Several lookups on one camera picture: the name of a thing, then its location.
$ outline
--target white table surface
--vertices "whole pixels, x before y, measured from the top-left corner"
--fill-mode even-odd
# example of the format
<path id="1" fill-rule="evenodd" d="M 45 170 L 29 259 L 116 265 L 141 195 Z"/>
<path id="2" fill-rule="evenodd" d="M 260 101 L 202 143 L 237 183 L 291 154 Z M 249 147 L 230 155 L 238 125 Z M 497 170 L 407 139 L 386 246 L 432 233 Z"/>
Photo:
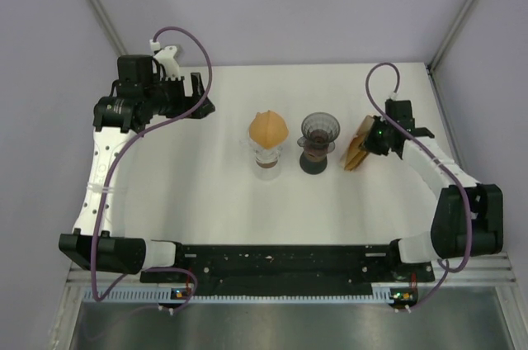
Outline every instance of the white table surface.
<path id="1" fill-rule="evenodd" d="M 127 237 L 184 244 L 386 244 L 428 230 L 436 200 L 395 154 L 371 155 L 353 173 L 338 164 L 357 126 L 375 113 L 365 94 L 372 65 L 214 68 L 214 114 L 179 121 L 140 141 L 130 173 Z M 398 99 L 412 100 L 417 126 L 428 127 L 450 154 L 424 64 L 398 67 Z M 394 87 L 392 69 L 379 69 L 371 80 L 384 106 Z M 290 129 L 282 173 L 272 182 L 255 177 L 254 159 L 239 143 L 255 114 L 267 110 L 281 114 Z M 334 115 L 342 132 L 327 170 L 310 176 L 299 166 L 296 141 L 302 120 L 315 111 Z"/>

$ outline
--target black base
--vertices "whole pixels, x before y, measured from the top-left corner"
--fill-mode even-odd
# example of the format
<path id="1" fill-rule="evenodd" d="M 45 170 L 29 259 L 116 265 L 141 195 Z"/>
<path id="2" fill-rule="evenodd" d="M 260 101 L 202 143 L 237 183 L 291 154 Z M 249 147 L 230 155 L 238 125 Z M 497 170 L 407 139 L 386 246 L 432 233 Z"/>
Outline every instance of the black base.
<path id="1" fill-rule="evenodd" d="M 310 162 L 306 158 L 306 156 L 304 156 L 304 153 L 302 153 L 300 155 L 299 164 L 305 173 L 311 174 L 311 175 L 317 175 L 317 174 L 322 173 L 324 170 L 326 170 L 328 166 L 328 159 L 325 157 L 324 160 L 314 163 L 314 162 Z"/>
<path id="2" fill-rule="evenodd" d="M 61 234 L 59 249 L 79 267 L 90 270 L 92 236 Z M 109 237 L 108 232 L 103 231 L 97 242 L 97 271 L 137 274 L 146 253 L 145 240 Z"/>
<path id="3" fill-rule="evenodd" d="M 373 282 L 434 281 L 430 263 L 394 270 L 387 245 L 184 245 L 178 267 L 198 278 L 200 296 L 370 295 Z M 142 272 L 141 282 L 182 283 L 186 275 Z"/>

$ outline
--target lavender wall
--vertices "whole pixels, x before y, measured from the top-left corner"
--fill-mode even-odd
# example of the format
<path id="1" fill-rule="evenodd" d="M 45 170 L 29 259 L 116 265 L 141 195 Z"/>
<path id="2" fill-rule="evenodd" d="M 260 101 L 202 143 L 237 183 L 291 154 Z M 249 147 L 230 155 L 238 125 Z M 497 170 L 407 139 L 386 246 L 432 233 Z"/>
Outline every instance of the lavender wall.
<path id="1" fill-rule="evenodd" d="M 320 64 L 428 61 L 464 0 L 101 1 L 130 52 L 147 52 L 145 35 L 179 25 L 216 64 Z M 184 63 L 202 62 L 187 53 Z"/>
<path id="2" fill-rule="evenodd" d="M 116 57 L 84 0 L 0 7 L 0 348 L 47 348 Z"/>
<path id="3" fill-rule="evenodd" d="M 506 250 L 528 300 L 528 0 L 480 0 L 440 68 L 469 171 L 504 191 Z"/>

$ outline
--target metal floor panel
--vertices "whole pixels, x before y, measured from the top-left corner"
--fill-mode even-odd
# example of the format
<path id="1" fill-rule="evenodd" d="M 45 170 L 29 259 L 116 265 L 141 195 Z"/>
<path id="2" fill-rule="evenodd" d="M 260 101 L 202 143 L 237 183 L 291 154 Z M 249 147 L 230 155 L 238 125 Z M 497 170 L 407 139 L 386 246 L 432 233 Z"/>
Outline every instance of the metal floor panel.
<path id="1" fill-rule="evenodd" d="M 96 335 L 137 306 L 84 303 L 79 321 Z M 79 321 L 79 350 L 513 349 L 493 288 L 445 288 L 410 315 L 383 305 L 191 305 L 174 317 L 142 310 L 93 343 Z"/>

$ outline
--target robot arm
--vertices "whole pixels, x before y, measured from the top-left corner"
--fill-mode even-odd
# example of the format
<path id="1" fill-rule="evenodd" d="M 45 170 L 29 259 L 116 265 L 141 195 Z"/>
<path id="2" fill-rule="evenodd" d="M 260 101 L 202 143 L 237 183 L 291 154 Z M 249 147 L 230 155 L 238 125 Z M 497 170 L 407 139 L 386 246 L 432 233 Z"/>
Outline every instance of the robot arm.
<path id="1" fill-rule="evenodd" d="M 431 231 L 390 244 L 391 263 L 424 263 L 437 259 L 456 258 L 464 254 L 466 225 L 459 188 L 439 167 L 446 166 L 461 182 L 473 213 L 471 255 L 486 255 L 502 250 L 502 192 L 496 185 L 483 185 L 465 173 L 447 156 L 426 128 L 416 128 L 410 101 L 385 102 L 385 112 L 411 133 L 430 151 L 433 160 L 422 148 L 408 140 L 387 121 L 376 116 L 362 148 L 373 154 L 395 152 L 411 166 L 429 186 L 438 204 Z"/>
<path id="2" fill-rule="evenodd" d="M 176 61 L 176 46 L 161 49 L 159 44 L 151 43 L 151 47 L 155 49 L 154 57 L 125 55 L 118 58 L 119 79 L 112 84 L 111 95 L 101 98 L 94 108 L 94 150 L 86 196 L 73 232 L 61 234 L 59 240 L 59 249 L 85 269 L 90 268 L 92 236 L 103 193 L 106 193 L 106 203 L 97 245 L 98 271 L 135 274 L 150 267 L 170 267 L 175 264 L 182 247 L 168 241 L 125 237 L 126 185 L 137 142 L 116 166 L 110 186 L 103 187 L 118 153 L 154 115 L 179 116 L 204 94 L 200 74 L 192 73 L 193 94 L 185 96 L 184 78 L 179 74 Z M 213 111 L 215 106 L 205 99 L 189 117 L 200 119 Z"/>

